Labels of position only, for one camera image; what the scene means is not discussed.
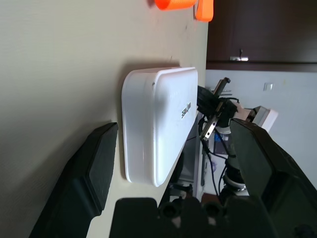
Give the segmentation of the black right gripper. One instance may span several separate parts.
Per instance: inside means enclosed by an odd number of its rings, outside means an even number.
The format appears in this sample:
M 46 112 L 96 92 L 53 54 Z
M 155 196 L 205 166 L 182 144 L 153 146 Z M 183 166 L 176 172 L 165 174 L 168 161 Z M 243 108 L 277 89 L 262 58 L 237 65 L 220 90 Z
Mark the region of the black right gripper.
M 230 98 L 220 96 L 230 82 L 231 80 L 227 77 L 221 79 L 213 91 L 198 86 L 197 107 L 203 115 L 200 122 L 200 139 L 208 140 L 217 126 L 228 127 L 229 121 L 238 112 L 237 106 Z

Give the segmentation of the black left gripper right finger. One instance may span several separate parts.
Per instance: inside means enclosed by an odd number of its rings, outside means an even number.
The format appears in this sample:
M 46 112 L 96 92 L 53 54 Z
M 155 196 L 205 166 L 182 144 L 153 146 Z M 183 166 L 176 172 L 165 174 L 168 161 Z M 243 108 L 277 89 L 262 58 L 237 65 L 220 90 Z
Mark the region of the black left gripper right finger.
M 317 190 L 297 165 L 258 125 L 230 122 L 241 177 L 250 196 L 259 198 L 279 238 L 317 236 Z

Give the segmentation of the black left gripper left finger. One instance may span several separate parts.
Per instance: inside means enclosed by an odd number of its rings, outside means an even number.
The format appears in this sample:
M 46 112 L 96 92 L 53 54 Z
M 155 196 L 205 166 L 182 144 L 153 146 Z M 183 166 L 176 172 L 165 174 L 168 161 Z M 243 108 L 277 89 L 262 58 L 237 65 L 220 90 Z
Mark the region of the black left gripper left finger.
M 93 130 L 66 163 L 30 237 L 84 238 L 105 209 L 113 175 L 118 124 Z

